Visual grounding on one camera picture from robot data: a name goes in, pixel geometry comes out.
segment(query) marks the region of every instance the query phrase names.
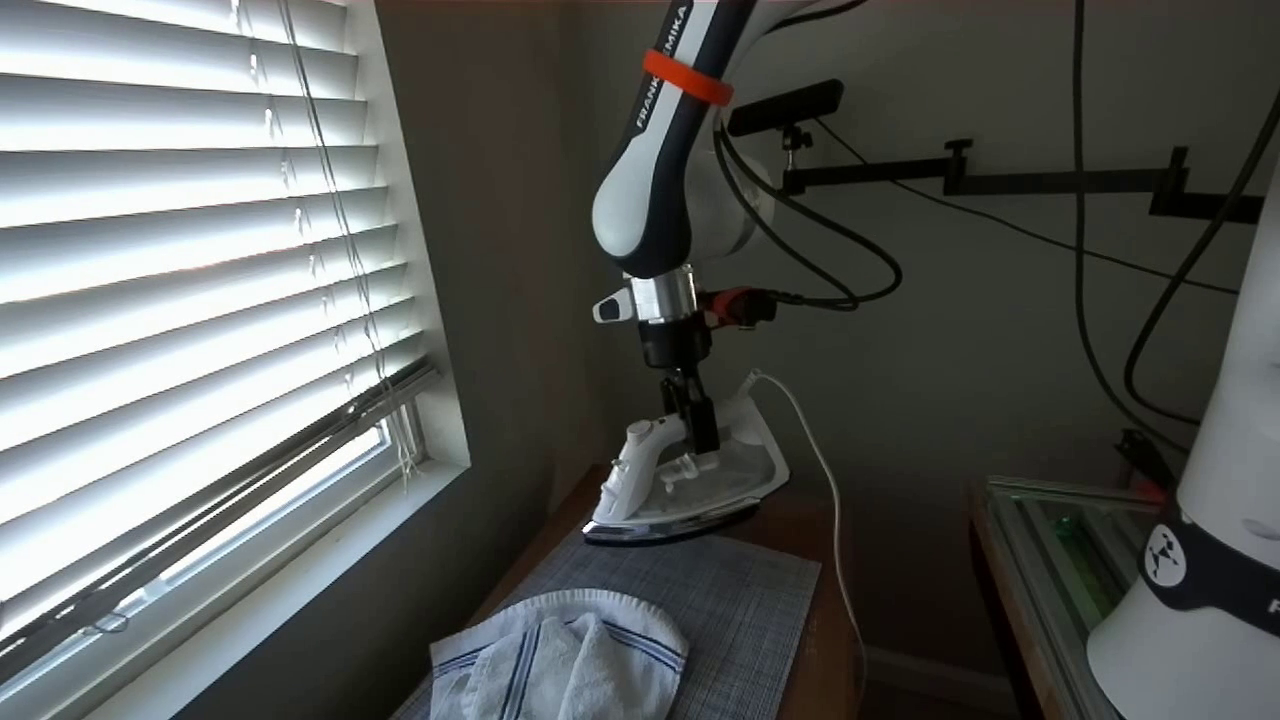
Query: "window blinds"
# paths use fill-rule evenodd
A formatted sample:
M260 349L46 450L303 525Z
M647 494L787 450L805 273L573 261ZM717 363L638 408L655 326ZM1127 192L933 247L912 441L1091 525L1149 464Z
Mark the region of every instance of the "window blinds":
M423 357L371 113L344 2L0 2L0 658Z

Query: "white wall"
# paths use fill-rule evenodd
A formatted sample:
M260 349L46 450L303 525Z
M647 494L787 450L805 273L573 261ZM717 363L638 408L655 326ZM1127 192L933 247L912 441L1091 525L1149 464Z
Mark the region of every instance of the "white wall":
M545 507L606 454L563 9L380 0L473 472L186 714L388 714Z
M583 9L583 113L596 184L635 97L635 60L661 23L655 2ZM971 172L1066 172L1066 40L1073 2L1015 0L873 0L827 23L763 40L734 73L741 100L841 75L831 119L868 154L937 154L971 135ZM1193 149L1193 189L1225 192L1280 80L1274 0L1091 0L1086 23L1086 160L1097 166L1162 162ZM751 143L769 166L775 141ZM844 162L818 141L809 162ZM1124 421L1097 391L1073 333L1073 261L948 216L892 189L818 189L815 206L883 239L907 268L886 302L856 314L784 311L781 324L717 342L712 378L760 363L784 375L851 505L856 602L868 641L938 665L998 668L968 563L964 490L989 472L1108 484L1121 476L1112 441ZM1050 235L1073 235L1066 197L968 201ZM1202 222L1156 218L1149 197L1091 201L1091 247L1170 268ZM784 218L861 289L877 265L818 232ZM1225 232L1200 276L1235 283L1247 232ZM756 243L702 268L702 283L815 289L781 250ZM1091 326L1114 373L1158 283L1091 268ZM1200 408L1229 298L1193 291L1152 342L1149 388L1176 408ZM652 373L635 339L611 333L611 424L655 412ZM796 484L818 490L815 464L772 408Z

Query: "white cloth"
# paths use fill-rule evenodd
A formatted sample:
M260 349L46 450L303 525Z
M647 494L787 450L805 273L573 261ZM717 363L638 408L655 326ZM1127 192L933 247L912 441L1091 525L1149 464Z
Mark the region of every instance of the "white cloth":
M531 597L430 643L430 720L669 714L688 643L624 592Z

